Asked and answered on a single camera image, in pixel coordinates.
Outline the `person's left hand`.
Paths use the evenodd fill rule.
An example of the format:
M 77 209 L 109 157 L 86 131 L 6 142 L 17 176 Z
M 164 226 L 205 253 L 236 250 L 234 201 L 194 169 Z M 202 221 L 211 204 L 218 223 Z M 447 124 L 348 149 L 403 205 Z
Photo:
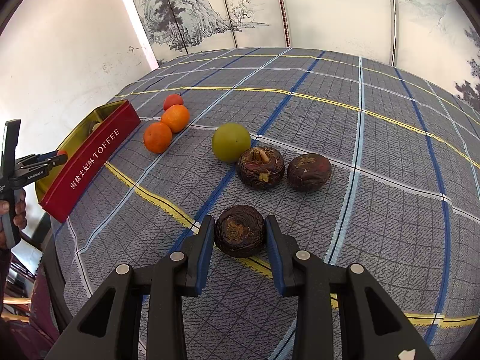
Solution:
M 1 248 L 10 250 L 20 243 L 26 228 L 25 191 L 18 189 L 1 194 Z

